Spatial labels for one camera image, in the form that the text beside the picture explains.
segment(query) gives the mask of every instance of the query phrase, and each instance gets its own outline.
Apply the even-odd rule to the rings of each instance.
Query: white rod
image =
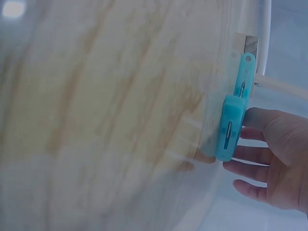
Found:
[[[270,46],[270,25],[271,25],[271,0],[265,0],[265,10],[263,18],[263,37],[261,41],[261,49],[259,52],[259,60],[257,72],[265,75],[266,65],[268,61]]]
[[[255,82],[261,84],[264,88],[287,93],[308,101],[308,90],[303,88],[274,80],[259,73],[256,74]]]

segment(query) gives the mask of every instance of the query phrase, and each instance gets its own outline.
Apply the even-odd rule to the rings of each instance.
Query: white wall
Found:
[[[272,7],[266,75],[308,89],[308,0],[273,0]],[[308,117],[308,102],[262,88],[255,89],[250,106],[279,109]],[[251,141],[240,143],[264,145]],[[234,179],[241,178],[225,172],[213,208],[201,231],[308,230],[306,215],[245,199],[233,188]]]

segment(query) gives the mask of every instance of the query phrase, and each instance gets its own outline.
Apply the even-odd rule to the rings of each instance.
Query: blue plastic clip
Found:
[[[244,115],[254,84],[256,58],[251,53],[241,57],[233,95],[226,95],[220,119],[216,158],[230,161],[239,140]]]

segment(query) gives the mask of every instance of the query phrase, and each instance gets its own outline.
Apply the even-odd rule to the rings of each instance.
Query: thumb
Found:
[[[308,150],[308,120],[276,110],[248,109],[244,126],[263,132],[272,152],[286,165],[296,154]]]

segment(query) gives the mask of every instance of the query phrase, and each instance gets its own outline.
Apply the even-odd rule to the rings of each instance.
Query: light wood surface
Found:
[[[221,175],[198,149],[215,154],[257,3],[28,0],[2,17],[0,229],[198,230]]]
[[[282,93],[286,93],[298,98],[308,100],[308,91],[304,88],[296,87],[289,83],[284,83],[279,80],[263,76],[261,74],[256,74],[255,82],[260,84],[261,87],[276,90]]]

